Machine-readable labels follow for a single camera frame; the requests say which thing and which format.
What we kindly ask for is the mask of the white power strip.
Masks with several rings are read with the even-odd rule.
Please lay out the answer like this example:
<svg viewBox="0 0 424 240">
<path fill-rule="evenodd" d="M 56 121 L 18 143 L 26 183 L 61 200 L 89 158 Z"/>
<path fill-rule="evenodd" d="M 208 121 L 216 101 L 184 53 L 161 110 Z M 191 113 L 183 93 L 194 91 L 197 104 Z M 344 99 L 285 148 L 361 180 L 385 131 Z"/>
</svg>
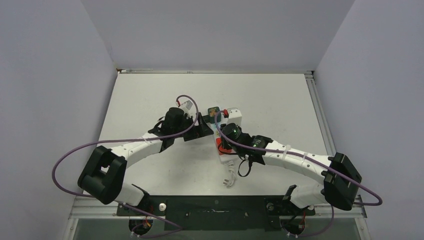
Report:
<svg viewBox="0 0 424 240">
<path fill-rule="evenodd" d="M 221 125 L 224 124 L 223 120 L 224 120 L 224 117 L 223 117 L 223 115 L 221 115 L 221 122 L 220 123 L 217 122 L 217 125 L 216 125 L 216 123 L 215 124 L 210 124 L 210 123 L 208 124 L 209 127 L 214 131 L 213 136 L 214 136 L 215 145 L 216 145 L 216 131 L 218 131 L 217 126 L 221 127 Z M 236 155 L 219 155 L 219 160 L 222 164 L 227 164 L 228 162 L 235 161 L 237 159 L 238 159 L 238 157 Z"/>
</svg>

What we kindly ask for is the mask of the green cube adapter dragon print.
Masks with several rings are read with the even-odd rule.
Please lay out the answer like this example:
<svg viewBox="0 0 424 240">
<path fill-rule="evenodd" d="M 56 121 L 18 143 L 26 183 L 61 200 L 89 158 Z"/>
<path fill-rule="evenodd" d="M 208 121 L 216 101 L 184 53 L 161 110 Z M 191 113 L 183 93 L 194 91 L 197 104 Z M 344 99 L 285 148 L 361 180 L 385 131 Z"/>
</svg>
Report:
<svg viewBox="0 0 424 240">
<path fill-rule="evenodd" d="M 209 123 L 214 125 L 215 123 L 220 123 L 222 121 L 221 114 L 218 113 L 220 108 L 218 106 L 210 107 L 207 109 Z"/>
</svg>

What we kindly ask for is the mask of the red cube socket adapter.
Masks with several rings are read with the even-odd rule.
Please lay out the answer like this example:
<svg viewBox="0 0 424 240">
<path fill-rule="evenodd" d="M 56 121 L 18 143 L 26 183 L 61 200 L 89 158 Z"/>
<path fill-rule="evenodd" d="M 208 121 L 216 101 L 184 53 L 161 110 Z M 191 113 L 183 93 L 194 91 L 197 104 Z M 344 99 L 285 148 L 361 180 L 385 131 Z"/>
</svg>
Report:
<svg viewBox="0 0 424 240">
<path fill-rule="evenodd" d="M 222 145 L 222 140 L 221 140 L 220 137 L 215 139 L 215 143 L 216 143 L 216 147 L 217 147 L 219 154 L 220 155 L 226 154 L 225 149 L 223 148 L 223 145 Z"/>
</svg>

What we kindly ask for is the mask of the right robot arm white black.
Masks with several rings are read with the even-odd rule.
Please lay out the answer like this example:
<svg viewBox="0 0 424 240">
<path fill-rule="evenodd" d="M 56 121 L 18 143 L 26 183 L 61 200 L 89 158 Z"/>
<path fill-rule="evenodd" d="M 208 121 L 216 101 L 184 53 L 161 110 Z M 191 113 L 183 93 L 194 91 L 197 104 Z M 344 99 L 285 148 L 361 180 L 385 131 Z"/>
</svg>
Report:
<svg viewBox="0 0 424 240">
<path fill-rule="evenodd" d="M 359 188 L 340 174 L 358 183 L 362 176 L 345 154 L 337 152 L 327 156 L 302 152 L 266 136 L 244 133 L 235 123 L 224 124 L 219 130 L 222 147 L 233 150 L 248 166 L 258 163 L 281 167 L 315 181 L 309 186 L 290 187 L 282 201 L 287 213 L 295 214 L 300 209 L 325 203 L 344 211 L 352 209 Z"/>
</svg>

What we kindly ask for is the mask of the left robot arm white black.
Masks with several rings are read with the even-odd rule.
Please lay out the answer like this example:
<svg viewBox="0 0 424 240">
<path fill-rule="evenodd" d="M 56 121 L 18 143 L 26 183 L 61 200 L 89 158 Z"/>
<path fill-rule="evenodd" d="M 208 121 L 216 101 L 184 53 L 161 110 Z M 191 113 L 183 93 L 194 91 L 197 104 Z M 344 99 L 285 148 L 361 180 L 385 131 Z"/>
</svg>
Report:
<svg viewBox="0 0 424 240">
<path fill-rule="evenodd" d="M 136 215 L 143 215 L 149 208 L 145 198 L 148 193 L 135 184 L 124 182 L 126 170 L 148 156 L 165 151 L 177 138 L 187 142 L 213 134 L 200 113 L 191 115 L 187 110 L 171 107 L 139 141 L 111 148 L 97 146 L 77 185 L 105 205 L 111 202 L 128 204 Z"/>
</svg>

